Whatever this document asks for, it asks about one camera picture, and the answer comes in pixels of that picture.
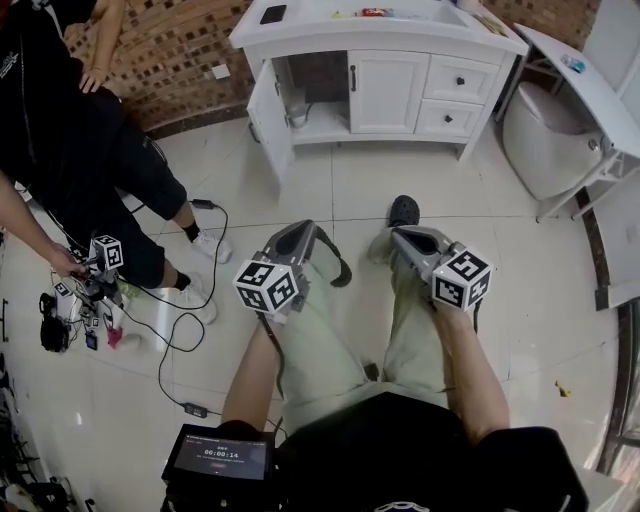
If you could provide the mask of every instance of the red object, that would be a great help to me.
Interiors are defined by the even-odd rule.
[[[378,7],[369,7],[367,9],[362,9],[362,15],[368,17],[382,17],[384,16],[384,13],[385,10]]]
[[[107,329],[107,339],[109,340],[107,342],[108,345],[115,349],[122,339],[122,327],[119,327],[118,329]]]

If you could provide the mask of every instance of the black shoe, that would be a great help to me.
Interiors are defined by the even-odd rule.
[[[420,207],[409,196],[398,196],[389,212],[389,227],[417,226],[420,222]]]

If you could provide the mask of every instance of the timer display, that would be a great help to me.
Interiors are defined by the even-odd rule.
[[[175,467],[207,475],[264,479],[267,444],[187,435]]]

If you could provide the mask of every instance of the white toilet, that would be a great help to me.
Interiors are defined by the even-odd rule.
[[[599,131],[529,82],[518,86],[504,119],[503,144],[514,170],[539,201],[576,185],[601,159]]]

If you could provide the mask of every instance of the white sneaker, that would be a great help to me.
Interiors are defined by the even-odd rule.
[[[209,294],[205,293],[202,279],[198,274],[187,272],[186,275],[191,279],[191,283],[178,294],[177,305],[183,308],[200,308],[209,298]],[[206,325],[212,323],[218,316],[218,308],[213,298],[204,308],[191,312]]]
[[[207,233],[204,230],[200,231],[198,238],[193,241],[192,244],[202,254],[209,256],[213,259],[216,257],[216,250],[218,251],[218,263],[226,263],[231,258],[233,251],[231,245],[226,240],[218,240],[215,236]]]

